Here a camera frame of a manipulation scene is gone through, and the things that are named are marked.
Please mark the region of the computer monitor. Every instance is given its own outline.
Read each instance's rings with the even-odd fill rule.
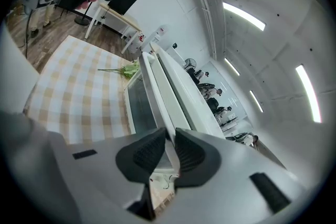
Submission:
[[[137,0],[111,0],[108,4],[117,13],[124,15]]]

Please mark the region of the white desk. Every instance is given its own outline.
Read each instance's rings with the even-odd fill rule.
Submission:
[[[139,35],[139,33],[141,32],[141,29],[140,27],[135,23],[133,22],[130,18],[127,18],[126,16],[123,16],[117,12],[115,12],[114,10],[112,10],[108,5],[104,4],[104,3],[99,3],[99,7],[94,15],[94,17],[92,18],[92,21],[90,23],[90,26],[85,34],[85,39],[87,39],[89,37],[89,34],[90,34],[90,31],[92,29],[92,26],[93,26],[93,23],[96,21],[95,25],[97,25],[98,23],[98,16],[99,16],[99,13],[101,11],[104,11],[105,13],[107,12],[108,14],[111,14],[112,16],[114,16],[115,18],[121,20],[123,23],[127,24],[127,27],[126,29],[123,31],[122,33],[122,36],[121,38],[124,37],[124,34],[126,33],[126,31],[132,27],[136,33],[133,35],[133,37],[127,42],[126,46],[122,49],[121,53],[123,54],[127,48],[131,45],[131,43],[133,42],[133,40]]]

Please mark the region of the beige and white tablecloth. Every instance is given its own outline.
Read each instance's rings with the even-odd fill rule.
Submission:
[[[130,134],[123,90],[127,79],[101,69],[130,62],[68,36],[44,67],[27,115],[69,144]]]

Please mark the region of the person's leg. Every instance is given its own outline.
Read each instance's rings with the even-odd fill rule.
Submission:
[[[46,8],[46,12],[44,15],[44,23],[43,23],[43,27],[46,27],[50,24],[50,18],[52,16],[52,14],[54,13],[54,6],[55,5],[49,5]]]
[[[36,37],[38,34],[37,24],[38,24],[39,15],[40,15],[40,10],[36,9],[33,11],[32,16],[30,17],[29,29],[31,31],[32,38]]]

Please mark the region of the shoe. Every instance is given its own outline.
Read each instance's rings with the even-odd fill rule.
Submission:
[[[51,25],[51,22],[48,22],[46,25],[43,25],[43,28],[48,27],[49,25]]]
[[[31,35],[30,35],[30,37],[31,38],[34,38],[34,37],[36,37],[38,35],[38,29],[35,29],[35,30],[32,30],[31,31]]]

